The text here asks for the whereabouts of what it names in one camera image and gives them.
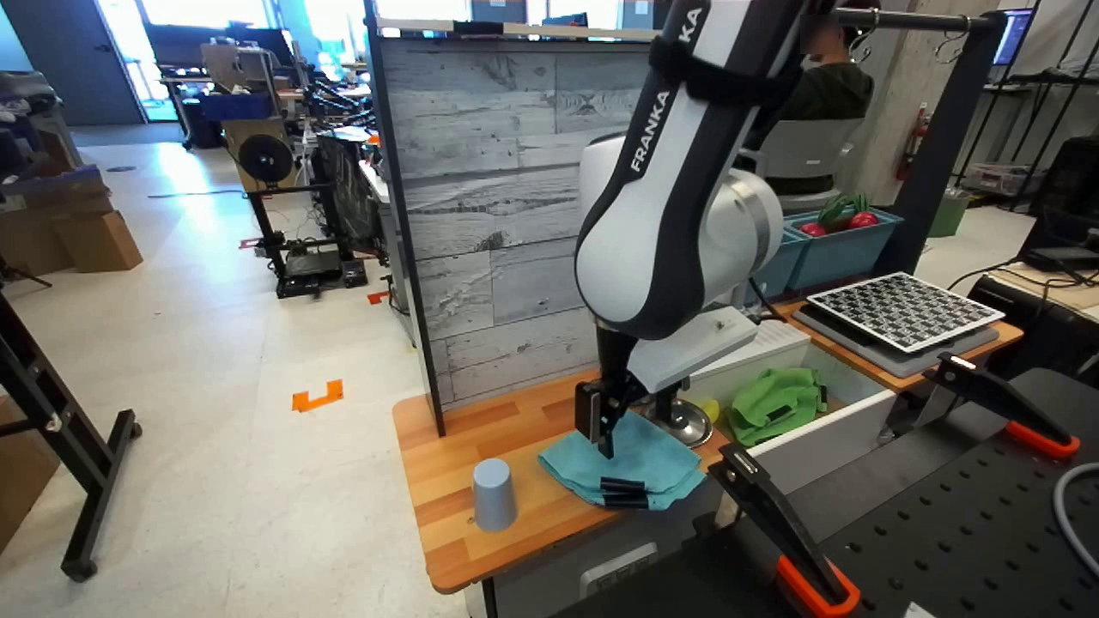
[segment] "blue object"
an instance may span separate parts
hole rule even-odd
[[[844,284],[855,278],[873,275],[873,266],[878,264],[881,247],[888,244],[888,236],[901,225],[901,217],[886,211],[886,208],[873,208],[878,217],[874,225],[863,225],[863,231],[833,231],[825,236],[810,236],[804,244],[804,252],[796,260],[796,272],[788,275],[788,290],[804,296],[804,290],[817,290],[826,284]],[[800,232],[800,221],[817,218],[817,211],[804,211],[804,217],[788,217],[785,231]]]
[[[788,278],[800,264],[806,236],[796,225],[782,225],[782,247],[775,257],[765,260],[765,266],[752,272],[752,280],[757,284],[762,298],[782,298],[788,290]],[[756,305],[756,287],[743,287],[743,303]]]
[[[1025,30],[1031,30],[1031,15],[1033,15],[1031,7],[1009,7],[1004,13],[1006,13],[1006,27],[994,43],[991,66],[1009,66],[1021,53]]]
[[[616,461],[587,437],[569,433],[541,453],[541,464],[589,505],[605,505],[605,477],[646,482],[648,511],[665,511],[704,481],[698,453],[642,416],[620,416],[612,439]]]
[[[800,231],[800,221],[817,218],[820,211],[785,217],[778,252],[765,266],[752,272],[752,280],[771,303],[873,275],[881,247],[901,225],[897,211],[873,211],[878,217],[874,225],[833,231],[825,236],[804,236]],[[757,303],[752,284],[743,284],[737,303]]]
[[[488,532],[515,520],[511,465],[506,461],[480,461],[475,465],[475,514]]]

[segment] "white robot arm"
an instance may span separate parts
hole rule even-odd
[[[583,151],[578,284],[602,385],[578,387],[578,424],[605,453],[632,401],[665,408],[690,370],[756,335],[731,296],[775,252],[782,211],[731,157],[826,13],[832,0],[675,0],[624,138]]]

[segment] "wooden table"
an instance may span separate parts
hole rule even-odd
[[[424,394],[393,406],[412,511],[424,553],[424,573],[438,595],[488,580],[557,541],[578,540],[617,519],[558,487],[540,453],[574,427],[574,385],[594,373],[565,373],[550,385],[507,390],[445,411],[445,439],[436,437]],[[719,461],[725,437],[701,456]],[[518,519],[511,528],[480,532],[475,520],[475,464],[501,456],[511,465]]]
[[[847,366],[855,366],[857,373],[886,385],[888,390],[914,390],[917,385],[925,385],[925,373],[888,373],[886,366],[857,355],[851,345],[832,341],[826,331],[806,324],[806,322],[796,322],[796,308],[804,303],[778,303],[775,313],[804,330],[820,351],[826,351],[832,355],[844,361]],[[1009,322],[991,322],[991,341],[985,341],[981,345],[961,353],[965,361],[981,361],[981,355],[991,355],[994,351],[1009,345],[1009,344],[1021,344],[1023,341],[1023,330],[1009,324]]]

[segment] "green cloth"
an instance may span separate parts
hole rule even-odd
[[[865,116],[873,94],[873,74],[855,61],[820,66],[796,78],[778,116],[825,118],[825,116]]]
[[[806,366],[775,366],[743,385],[728,406],[725,427],[743,446],[765,444],[796,424],[806,424],[825,408],[825,387]]]

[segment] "metal rack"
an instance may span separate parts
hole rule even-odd
[[[1040,157],[1046,154],[1054,135],[1060,131],[1060,123],[1064,123],[1064,116],[1067,116],[1067,106],[1075,102],[1079,89],[1099,85],[1099,74],[1089,74],[1092,66],[1094,66],[1094,53],[1099,53],[1099,38],[1094,38],[1094,43],[1089,49],[1089,57],[1084,57],[1084,66],[1080,66],[1079,73],[1064,73],[1064,69],[1060,69],[1064,57],[1067,57],[1067,52],[1072,52],[1075,42],[1079,42],[1084,21],[1092,15],[1092,7],[1094,7],[1094,0],[1084,0],[1084,9],[1080,9],[1080,15],[1075,21],[1075,27],[1072,27],[1072,33],[1067,33],[1067,42],[1064,42],[1060,57],[1057,57],[1054,69],[1037,73],[1037,74],[1009,74],[1014,66],[1016,66],[1016,57],[1006,66],[1006,73],[1004,73],[1004,74],[994,78],[994,85],[991,85],[988,110],[985,110],[985,116],[981,116],[981,123],[980,123],[980,131],[975,131],[975,138],[972,138],[972,145],[967,145],[967,151],[965,151],[965,162],[961,162],[961,169],[958,169],[958,179],[965,179],[965,170],[967,170],[967,164],[972,164],[972,154],[975,154],[975,146],[981,145],[981,135],[985,135],[985,128],[988,128],[988,118],[991,118],[1004,93],[1014,93],[1014,89],[1021,89],[1021,85],[1037,85],[1037,98],[1033,98],[1033,106],[1031,106],[1025,128],[1023,128],[1023,135],[1016,138],[1014,154],[1009,154],[1009,162],[1021,162],[1023,145],[1031,141],[1033,123],[1045,116],[1045,106],[1046,106],[1054,85],[1067,85],[1067,94],[1064,94],[1064,102],[1057,106],[1054,123],[1052,123],[1046,135],[1040,138],[1040,146],[1037,146],[1037,154],[1031,157],[1021,189],[1016,189],[1014,196],[1006,196],[1009,203],[1025,197],[1025,189],[1031,189],[1031,181],[1033,181],[1033,173],[1037,173],[1037,164],[1040,164]]]
[[[57,461],[85,492],[60,571],[68,573],[68,580],[88,580],[95,573],[92,550],[116,473],[128,461],[130,444],[140,437],[138,416],[130,408],[121,411],[113,419],[111,439],[102,439],[3,296],[0,385],[26,416],[23,423],[0,424],[0,439],[13,433],[41,433],[41,439],[57,453]]]

